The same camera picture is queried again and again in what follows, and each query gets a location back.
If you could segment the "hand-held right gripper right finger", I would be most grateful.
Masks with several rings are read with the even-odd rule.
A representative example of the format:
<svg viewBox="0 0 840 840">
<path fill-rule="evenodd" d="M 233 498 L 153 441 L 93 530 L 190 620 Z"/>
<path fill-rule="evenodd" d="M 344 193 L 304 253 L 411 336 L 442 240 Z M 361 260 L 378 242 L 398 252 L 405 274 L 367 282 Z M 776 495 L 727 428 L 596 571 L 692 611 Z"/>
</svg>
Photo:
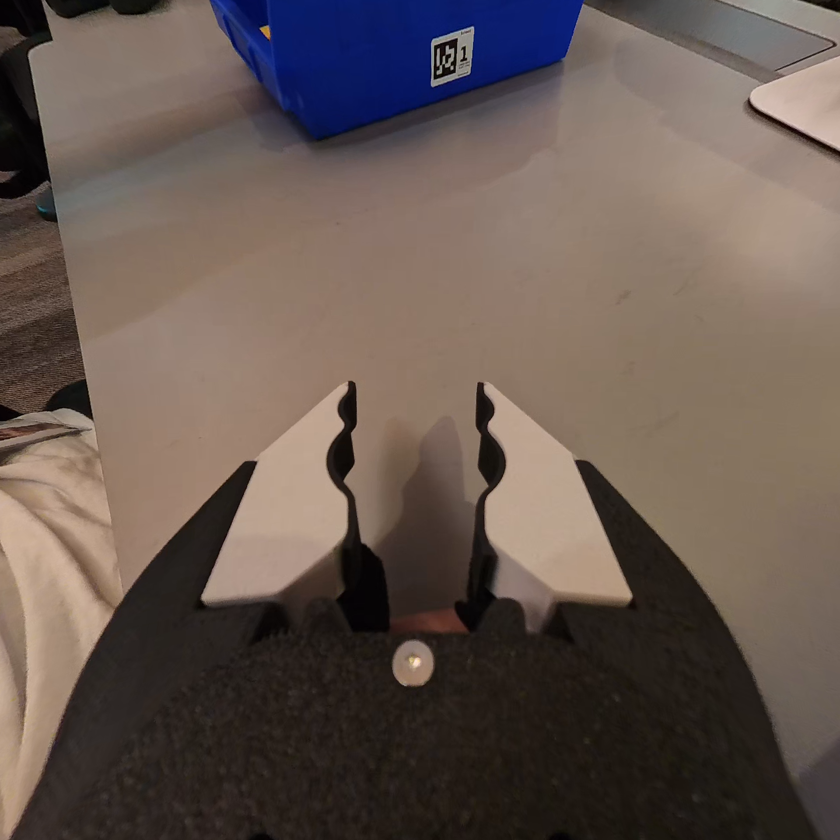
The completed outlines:
<svg viewBox="0 0 840 840">
<path fill-rule="evenodd" d="M 519 604 L 528 632 L 558 607 L 626 608 L 633 595 L 571 451 L 494 385 L 476 386 L 478 469 L 466 595 L 456 612 L 477 629 L 495 601 Z"/>
</svg>

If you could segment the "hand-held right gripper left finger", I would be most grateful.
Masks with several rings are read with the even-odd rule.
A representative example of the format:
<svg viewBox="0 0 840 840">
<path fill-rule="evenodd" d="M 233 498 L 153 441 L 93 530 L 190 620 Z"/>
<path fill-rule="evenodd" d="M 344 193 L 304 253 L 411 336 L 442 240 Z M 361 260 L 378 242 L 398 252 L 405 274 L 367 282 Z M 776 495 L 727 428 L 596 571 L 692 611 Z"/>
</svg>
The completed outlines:
<svg viewBox="0 0 840 840">
<path fill-rule="evenodd" d="M 383 565 L 363 543 L 346 481 L 356 424 L 347 381 L 257 457 L 202 604 L 268 604 L 297 628 L 309 607 L 331 602 L 356 632 L 390 629 Z"/>
</svg>

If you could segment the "blue plastic bin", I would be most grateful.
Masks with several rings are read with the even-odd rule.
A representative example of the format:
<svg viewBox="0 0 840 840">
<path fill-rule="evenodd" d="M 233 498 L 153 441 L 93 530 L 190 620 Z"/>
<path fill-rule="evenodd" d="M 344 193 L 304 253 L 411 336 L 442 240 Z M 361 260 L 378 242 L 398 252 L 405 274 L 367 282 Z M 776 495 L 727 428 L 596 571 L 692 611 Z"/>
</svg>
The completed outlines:
<svg viewBox="0 0 840 840">
<path fill-rule="evenodd" d="M 212 1 L 234 51 L 323 140 L 553 65 L 582 1 Z"/>
</svg>

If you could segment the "person's white clothing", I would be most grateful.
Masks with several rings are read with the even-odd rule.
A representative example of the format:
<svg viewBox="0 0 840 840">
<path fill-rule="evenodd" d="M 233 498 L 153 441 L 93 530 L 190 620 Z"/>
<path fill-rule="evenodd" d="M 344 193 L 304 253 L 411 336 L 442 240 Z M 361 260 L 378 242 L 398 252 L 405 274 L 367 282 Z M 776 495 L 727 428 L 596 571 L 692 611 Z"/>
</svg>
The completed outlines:
<svg viewBox="0 0 840 840">
<path fill-rule="evenodd" d="M 2 421 L 2 838 L 24 813 L 122 598 L 92 420 L 61 407 Z"/>
</svg>

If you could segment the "dark shoe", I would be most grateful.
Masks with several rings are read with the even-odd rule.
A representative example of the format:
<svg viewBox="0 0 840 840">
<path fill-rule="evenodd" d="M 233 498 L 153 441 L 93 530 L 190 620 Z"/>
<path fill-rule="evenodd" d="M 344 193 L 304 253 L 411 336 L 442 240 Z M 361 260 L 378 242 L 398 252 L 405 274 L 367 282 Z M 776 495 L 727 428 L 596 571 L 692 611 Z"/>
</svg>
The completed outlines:
<svg viewBox="0 0 840 840">
<path fill-rule="evenodd" d="M 60 388 L 50 397 L 44 407 L 45 412 L 57 412 L 59 410 L 70 410 L 92 420 L 91 399 L 88 390 L 88 383 L 82 379 Z"/>
</svg>

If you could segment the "black chair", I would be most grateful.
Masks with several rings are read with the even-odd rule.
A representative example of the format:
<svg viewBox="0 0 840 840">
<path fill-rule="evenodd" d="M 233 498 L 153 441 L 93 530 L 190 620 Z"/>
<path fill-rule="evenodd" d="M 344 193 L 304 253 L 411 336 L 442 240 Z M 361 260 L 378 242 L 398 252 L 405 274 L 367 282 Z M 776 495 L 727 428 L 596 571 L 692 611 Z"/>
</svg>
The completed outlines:
<svg viewBox="0 0 840 840">
<path fill-rule="evenodd" d="M 12 29 L 21 39 L 2 47 L 1 197 L 15 200 L 49 181 L 49 165 L 30 66 L 30 53 L 51 42 L 41 2 L 1 2 L 2 29 Z"/>
</svg>

